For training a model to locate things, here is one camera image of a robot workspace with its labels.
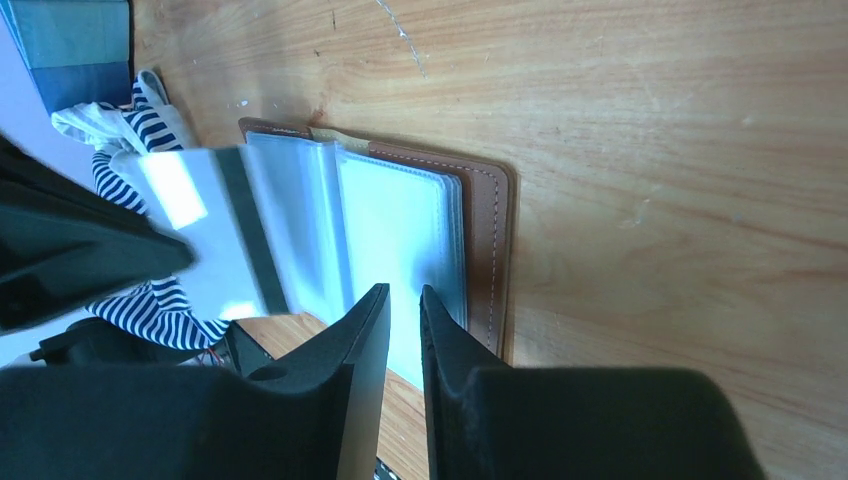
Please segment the white card with black stripe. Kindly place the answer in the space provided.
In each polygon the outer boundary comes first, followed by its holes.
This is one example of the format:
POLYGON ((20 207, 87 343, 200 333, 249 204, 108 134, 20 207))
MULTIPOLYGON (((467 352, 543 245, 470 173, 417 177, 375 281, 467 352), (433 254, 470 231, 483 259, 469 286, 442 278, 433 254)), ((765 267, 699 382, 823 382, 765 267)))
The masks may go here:
POLYGON ((244 146, 120 155, 111 168, 143 199, 159 229, 187 243, 194 263, 176 277, 202 320, 288 312, 248 178, 244 146))

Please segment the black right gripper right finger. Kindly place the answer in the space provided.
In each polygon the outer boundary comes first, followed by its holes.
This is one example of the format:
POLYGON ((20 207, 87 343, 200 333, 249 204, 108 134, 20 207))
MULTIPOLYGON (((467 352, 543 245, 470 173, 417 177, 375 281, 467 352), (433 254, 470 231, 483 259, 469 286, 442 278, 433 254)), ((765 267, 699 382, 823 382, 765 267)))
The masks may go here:
POLYGON ((420 299, 434 479, 761 479, 734 408, 680 368, 517 368, 420 299))

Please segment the brown leather card holder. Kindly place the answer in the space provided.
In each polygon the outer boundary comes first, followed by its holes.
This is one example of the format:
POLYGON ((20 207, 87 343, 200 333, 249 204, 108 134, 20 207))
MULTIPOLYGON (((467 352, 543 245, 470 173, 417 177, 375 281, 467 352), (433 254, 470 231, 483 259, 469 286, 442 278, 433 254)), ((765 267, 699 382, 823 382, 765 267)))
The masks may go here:
POLYGON ((517 177, 505 164, 242 118, 245 167, 293 313, 333 323, 390 287, 388 368, 423 385, 419 298, 504 350, 517 177))

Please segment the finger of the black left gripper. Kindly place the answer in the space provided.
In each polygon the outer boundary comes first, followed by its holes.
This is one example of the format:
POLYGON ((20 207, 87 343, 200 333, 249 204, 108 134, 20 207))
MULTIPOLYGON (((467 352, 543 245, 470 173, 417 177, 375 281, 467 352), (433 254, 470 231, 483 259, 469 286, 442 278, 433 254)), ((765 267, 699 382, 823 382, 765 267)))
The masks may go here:
POLYGON ((1 140, 1 332, 191 266, 192 248, 1 140))

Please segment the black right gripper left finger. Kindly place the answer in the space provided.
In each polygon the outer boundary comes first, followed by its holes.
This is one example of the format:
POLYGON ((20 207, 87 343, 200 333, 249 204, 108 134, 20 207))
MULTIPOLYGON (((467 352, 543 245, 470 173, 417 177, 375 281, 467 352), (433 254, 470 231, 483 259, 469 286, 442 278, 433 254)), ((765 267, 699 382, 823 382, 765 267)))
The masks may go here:
POLYGON ((241 377, 101 364, 1 373, 5 479, 369 479, 390 288, 241 377))

